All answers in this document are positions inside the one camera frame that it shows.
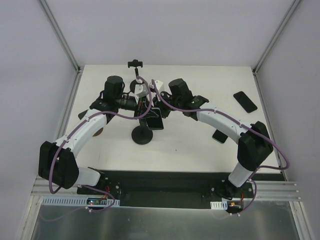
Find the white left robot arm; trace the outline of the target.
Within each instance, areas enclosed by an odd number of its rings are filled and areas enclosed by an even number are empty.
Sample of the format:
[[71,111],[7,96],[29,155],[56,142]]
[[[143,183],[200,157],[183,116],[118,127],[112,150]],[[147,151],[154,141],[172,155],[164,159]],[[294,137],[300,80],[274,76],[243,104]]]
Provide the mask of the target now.
[[88,186],[89,190],[99,195],[105,191],[106,183],[99,170],[79,167],[77,156],[86,143],[114,116],[129,119],[119,114],[119,109],[135,111],[136,100],[123,94],[125,83],[120,76],[109,76],[104,90],[90,105],[79,123],[68,133],[54,142],[45,141],[40,146],[38,174],[48,180],[51,194],[58,189],[69,189],[75,185]]

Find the black phone silver edge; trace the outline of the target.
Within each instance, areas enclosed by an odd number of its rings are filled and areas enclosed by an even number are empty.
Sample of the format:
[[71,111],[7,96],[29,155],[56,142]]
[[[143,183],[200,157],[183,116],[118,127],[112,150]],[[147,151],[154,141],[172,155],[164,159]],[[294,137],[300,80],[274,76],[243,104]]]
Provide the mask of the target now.
[[164,129],[162,114],[159,107],[152,107],[144,118],[149,130],[157,131]]

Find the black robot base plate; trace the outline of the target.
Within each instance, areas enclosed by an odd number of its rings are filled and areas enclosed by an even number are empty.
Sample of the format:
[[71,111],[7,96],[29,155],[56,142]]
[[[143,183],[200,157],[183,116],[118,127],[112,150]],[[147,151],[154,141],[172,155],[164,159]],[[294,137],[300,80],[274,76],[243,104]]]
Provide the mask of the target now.
[[223,172],[104,170],[98,190],[107,190],[122,207],[210,209],[220,202]]

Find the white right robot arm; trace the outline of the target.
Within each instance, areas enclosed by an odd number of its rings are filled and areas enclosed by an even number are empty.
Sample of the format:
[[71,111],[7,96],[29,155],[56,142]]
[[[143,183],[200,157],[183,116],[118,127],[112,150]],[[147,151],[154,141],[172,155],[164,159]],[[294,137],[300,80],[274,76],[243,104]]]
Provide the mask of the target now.
[[164,118],[173,111],[179,111],[188,118],[215,128],[237,144],[237,164],[223,184],[228,196],[237,197],[242,193],[244,183],[274,151],[266,125],[229,115],[207,98],[193,95],[181,78],[169,83],[171,93],[161,91],[162,85],[162,82],[155,80],[150,83],[150,88],[155,92],[153,103],[160,108]]

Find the black round-base phone stand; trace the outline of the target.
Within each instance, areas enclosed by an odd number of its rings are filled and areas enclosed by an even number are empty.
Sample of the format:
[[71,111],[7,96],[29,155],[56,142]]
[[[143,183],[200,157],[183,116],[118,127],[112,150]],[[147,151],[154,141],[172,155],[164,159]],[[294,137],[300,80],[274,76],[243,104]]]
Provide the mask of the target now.
[[144,117],[139,118],[139,125],[131,132],[132,140],[138,145],[146,145],[153,139],[153,131],[149,129],[147,124],[149,115],[150,114],[147,113]]

